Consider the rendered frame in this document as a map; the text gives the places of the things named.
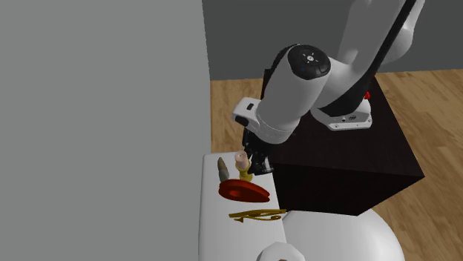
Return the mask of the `red teardrop shaped dish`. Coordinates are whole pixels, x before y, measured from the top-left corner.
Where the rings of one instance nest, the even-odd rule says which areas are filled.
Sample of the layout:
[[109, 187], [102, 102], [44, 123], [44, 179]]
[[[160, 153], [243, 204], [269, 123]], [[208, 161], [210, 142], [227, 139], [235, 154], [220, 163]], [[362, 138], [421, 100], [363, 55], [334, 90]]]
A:
[[227, 179], [221, 182], [218, 194], [237, 202], [264, 203], [270, 201], [270, 193], [266, 189], [242, 179]]

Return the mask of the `grey brown pointed figure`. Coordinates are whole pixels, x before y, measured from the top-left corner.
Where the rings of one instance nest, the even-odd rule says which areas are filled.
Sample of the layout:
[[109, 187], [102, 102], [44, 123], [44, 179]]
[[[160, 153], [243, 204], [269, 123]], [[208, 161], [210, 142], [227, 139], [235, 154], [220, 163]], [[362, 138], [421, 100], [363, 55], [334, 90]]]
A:
[[219, 157], [217, 160], [217, 169], [218, 176], [221, 182], [224, 182], [229, 179], [229, 170], [222, 157]]

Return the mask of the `pink candle in gold holder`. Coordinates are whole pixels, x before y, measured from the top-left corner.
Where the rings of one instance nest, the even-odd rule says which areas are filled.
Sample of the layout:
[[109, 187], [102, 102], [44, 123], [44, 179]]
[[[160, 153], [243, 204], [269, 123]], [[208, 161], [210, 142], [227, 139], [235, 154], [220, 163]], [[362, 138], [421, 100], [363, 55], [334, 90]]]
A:
[[234, 155], [235, 160], [235, 167], [239, 172], [239, 178], [241, 180], [246, 180], [247, 182], [251, 182], [253, 178], [253, 174], [250, 174], [248, 170], [250, 169], [251, 163], [247, 157], [247, 153], [245, 151], [238, 151]]

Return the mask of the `dark robot stand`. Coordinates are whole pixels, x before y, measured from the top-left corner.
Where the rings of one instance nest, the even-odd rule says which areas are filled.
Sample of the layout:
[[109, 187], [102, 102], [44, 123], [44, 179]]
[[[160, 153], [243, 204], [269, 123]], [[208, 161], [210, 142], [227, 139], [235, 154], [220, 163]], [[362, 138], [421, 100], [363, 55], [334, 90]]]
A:
[[372, 126], [330, 130], [311, 114], [269, 159], [279, 206], [358, 216], [424, 178], [376, 79]]

